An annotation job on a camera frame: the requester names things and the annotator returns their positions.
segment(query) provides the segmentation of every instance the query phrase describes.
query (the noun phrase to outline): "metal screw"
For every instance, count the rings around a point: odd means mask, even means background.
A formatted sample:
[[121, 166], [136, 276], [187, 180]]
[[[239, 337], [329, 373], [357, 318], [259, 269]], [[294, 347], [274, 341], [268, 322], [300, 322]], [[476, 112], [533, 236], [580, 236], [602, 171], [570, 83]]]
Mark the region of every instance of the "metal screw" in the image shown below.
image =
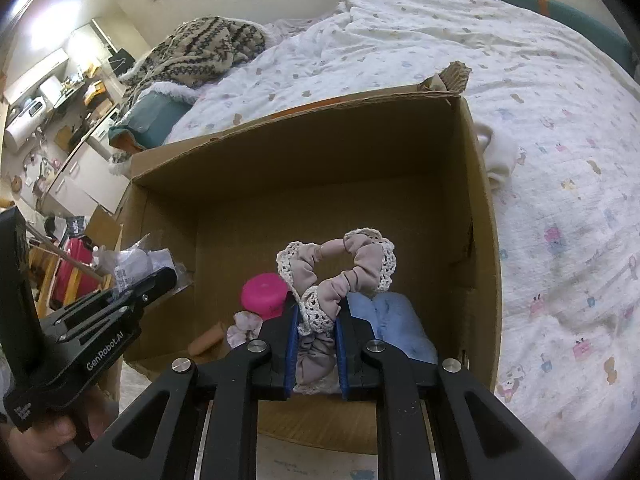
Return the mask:
[[452, 358], [444, 359], [444, 361], [442, 362], [442, 367], [450, 374], [457, 374], [460, 370], [462, 370], [460, 361]]
[[369, 350], [369, 352], [374, 352], [377, 354], [384, 351], [384, 349], [386, 348], [386, 343], [380, 339], [371, 339], [367, 341], [366, 348], [367, 350]]
[[171, 363], [171, 368], [178, 374], [188, 372], [191, 368], [191, 359], [187, 357], [178, 357], [173, 363]]
[[249, 352], [259, 354], [267, 349], [267, 343], [262, 339], [254, 339], [253, 341], [249, 341], [249, 344], [246, 347], [249, 349]]

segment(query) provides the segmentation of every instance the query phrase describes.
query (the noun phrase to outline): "cardboard box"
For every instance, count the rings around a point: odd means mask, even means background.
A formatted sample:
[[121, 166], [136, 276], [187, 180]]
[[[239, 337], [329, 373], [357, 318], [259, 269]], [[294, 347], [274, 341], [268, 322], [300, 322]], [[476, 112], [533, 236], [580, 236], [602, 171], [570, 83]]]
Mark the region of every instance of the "cardboard box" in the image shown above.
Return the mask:
[[[292, 240], [358, 227], [396, 245], [392, 291], [412, 302], [441, 359], [495, 383], [501, 298], [494, 210], [466, 101], [424, 85], [364, 92], [133, 158], [123, 247], [153, 230], [194, 285], [152, 309], [125, 359], [150, 378], [197, 335], [232, 323], [242, 284]], [[320, 280], [353, 262], [322, 262]], [[376, 452], [373, 404], [329, 396], [262, 402], [262, 433]]]

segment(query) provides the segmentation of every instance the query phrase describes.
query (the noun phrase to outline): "plastic bag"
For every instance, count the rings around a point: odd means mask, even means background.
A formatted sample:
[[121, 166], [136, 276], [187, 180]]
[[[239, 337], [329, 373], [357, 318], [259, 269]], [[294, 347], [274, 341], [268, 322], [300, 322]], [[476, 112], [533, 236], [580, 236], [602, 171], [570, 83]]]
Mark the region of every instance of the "plastic bag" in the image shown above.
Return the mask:
[[104, 246], [94, 250], [96, 272], [112, 274], [115, 279], [115, 297], [162, 267], [171, 267], [178, 278], [170, 294], [176, 294], [193, 283], [184, 265], [174, 262], [169, 249], [161, 248], [161, 239], [162, 233], [156, 231], [146, 234], [123, 251], [107, 251]]

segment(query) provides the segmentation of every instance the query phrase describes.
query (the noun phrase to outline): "white patterned sheet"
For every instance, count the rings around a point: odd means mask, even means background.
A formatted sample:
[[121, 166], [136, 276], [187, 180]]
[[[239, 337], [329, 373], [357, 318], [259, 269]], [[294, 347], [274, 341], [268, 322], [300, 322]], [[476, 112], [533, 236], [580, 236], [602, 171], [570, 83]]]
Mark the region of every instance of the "white patterned sheet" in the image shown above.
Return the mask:
[[521, 146], [494, 194], [496, 395], [577, 478], [603, 478], [640, 422], [640, 92], [589, 41], [496, 0], [343, 0], [204, 92], [168, 140], [419, 82], [452, 60], [473, 69], [474, 118]]

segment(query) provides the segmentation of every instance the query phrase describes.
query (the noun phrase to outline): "pink lid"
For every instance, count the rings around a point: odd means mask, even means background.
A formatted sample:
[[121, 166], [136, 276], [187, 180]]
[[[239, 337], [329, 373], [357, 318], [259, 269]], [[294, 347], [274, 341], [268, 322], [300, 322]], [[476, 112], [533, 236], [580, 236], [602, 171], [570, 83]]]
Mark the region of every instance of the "pink lid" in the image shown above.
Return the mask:
[[282, 314], [288, 291], [287, 283], [280, 276], [275, 272], [266, 272], [254, 276], [244, 284], [240, 303], [246, 310], [267, 320]]

